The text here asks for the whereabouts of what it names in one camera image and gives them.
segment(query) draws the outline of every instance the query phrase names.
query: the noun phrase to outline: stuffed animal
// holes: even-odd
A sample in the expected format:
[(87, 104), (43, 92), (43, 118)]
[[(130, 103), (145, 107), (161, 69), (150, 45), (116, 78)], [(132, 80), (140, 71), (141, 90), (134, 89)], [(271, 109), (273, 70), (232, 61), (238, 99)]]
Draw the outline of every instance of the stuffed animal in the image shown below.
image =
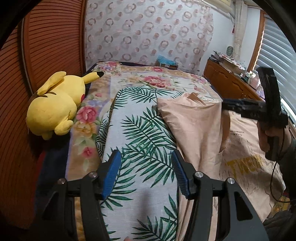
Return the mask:
[(104, 72), (92, 72), (84, 77), (66, 75), (60, 71), (54, 73), (37, 91), (37, 97), (31, 102), (26, 123), (31, 132), (42, 136), (44, 140), (57, 135), (67, 134), (75, 117), (77, 107), (85, 96), (85, 84), (104, 75)]

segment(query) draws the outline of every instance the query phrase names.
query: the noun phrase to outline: wooden dresser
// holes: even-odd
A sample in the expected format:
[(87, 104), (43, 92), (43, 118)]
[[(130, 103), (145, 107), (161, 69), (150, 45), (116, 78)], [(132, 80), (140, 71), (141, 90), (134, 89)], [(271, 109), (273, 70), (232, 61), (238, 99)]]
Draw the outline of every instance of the wooden dresser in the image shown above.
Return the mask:
[(224, 99), (248, 98), (262, 100), (249, 84), (211, 60), (207, 61), (204, 77), (209, 80), (211, 85)]

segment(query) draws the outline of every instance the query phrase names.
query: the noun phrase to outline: black ear tip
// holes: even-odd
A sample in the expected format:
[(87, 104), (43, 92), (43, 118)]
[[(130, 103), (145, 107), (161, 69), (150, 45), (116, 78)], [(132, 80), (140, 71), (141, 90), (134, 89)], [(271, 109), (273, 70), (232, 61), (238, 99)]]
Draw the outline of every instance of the black ear tip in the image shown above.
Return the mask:
[(103, 71), (98, 71), (97, 75), (100, 76), (100, 78), (101, 78), (104, 75), (104, 72)]

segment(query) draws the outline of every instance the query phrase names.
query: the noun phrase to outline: blue gripper pad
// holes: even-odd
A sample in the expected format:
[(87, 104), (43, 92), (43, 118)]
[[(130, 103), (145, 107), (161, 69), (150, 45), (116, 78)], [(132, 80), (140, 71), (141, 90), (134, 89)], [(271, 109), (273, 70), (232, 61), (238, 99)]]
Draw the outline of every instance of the blue gripper pad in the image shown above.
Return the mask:
[(184, 172), (184, 169), (181, 165), (181, 162), (185, 161), (183, 160), (180, 152), (178, 150), (174, 150), (171, 155), (172, 158), (172, 164), (174, 168), (174, 172), (177, 178), (178, 186), (181, 190), (181, 193), (188, 198), (190, 195), (189, 191), (189, 180), (187, 178), (187, 175)]
[(110, 196), (113, 186), (114, 186), (114, 182), (119, 170), (119, 167), (121, 165), (121, 154), (119, 152), (119, 150), (114, 150), (112, 152), (112, 155), (110, 156), (109, 160), (105, 163), (102, 163), (101, 166), (103, 164), (106, 164), (109, 166), (109, 168), (104, 170), (104, 167), (99, 167), (100, 172), (104, 171), (104, 181), (103, 181), (103, 190), (102, 190), (102, 200), (106, 200), (106, 198), (108, 196)]

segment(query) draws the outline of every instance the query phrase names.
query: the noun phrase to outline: air conditioner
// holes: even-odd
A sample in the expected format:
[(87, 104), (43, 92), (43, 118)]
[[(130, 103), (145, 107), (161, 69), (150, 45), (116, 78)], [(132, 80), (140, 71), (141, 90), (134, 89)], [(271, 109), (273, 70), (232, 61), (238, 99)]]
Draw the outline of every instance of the air conditioner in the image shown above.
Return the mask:
[(225, 13), (230, 13), (232, 11), (232, 8), (230, 7), (231, 0), (204, 0), (204, 1), (221, 9)]

